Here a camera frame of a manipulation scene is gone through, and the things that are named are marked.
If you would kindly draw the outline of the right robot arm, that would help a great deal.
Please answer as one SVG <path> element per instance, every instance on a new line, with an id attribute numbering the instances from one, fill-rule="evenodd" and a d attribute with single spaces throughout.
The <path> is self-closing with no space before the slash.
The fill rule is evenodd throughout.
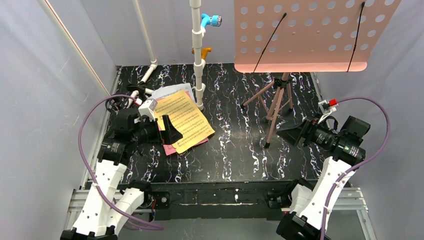
<path id="1" fill-rule="evenodd" d="M 277 131 L 293 146 L 315 144 L 329 153 L 315 186 L 299 179 L 286 189 L 291 205 L 276 229 L 279 236 L 286 240 L 328 239 L 326 224 L 343 187 L 355 174 L 348 169 L 366 158 L 360 145 L 370 128 L 369 123 L 349 116 L 340 131 L 319 123 L 318 118 Z"/>

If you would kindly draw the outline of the pink music stand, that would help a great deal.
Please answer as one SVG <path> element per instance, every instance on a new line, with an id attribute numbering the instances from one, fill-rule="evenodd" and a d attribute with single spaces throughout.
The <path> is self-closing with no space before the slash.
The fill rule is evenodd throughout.
<path id="1" fill-rule="evenodd" d="M 241 73 L 360 72 L 398 0 L 236 0 Z"/>

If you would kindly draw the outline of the white sheet music page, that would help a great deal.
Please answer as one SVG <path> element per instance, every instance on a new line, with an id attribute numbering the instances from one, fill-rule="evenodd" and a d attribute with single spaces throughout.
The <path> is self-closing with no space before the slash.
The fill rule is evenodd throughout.
<path id="1" fill-rule="evenodd" d="M 170 96 L 181 90 L 184 90 L 184 92 L 186 92 L 190 96 L 190 98 L 193 101 L 195 101 L 193 89 L 190 83 L 180 83 L 180 84 L 160 87 L 152 92 L 149 99 L 155 99 L 158 101 L 159 99 Z"/>

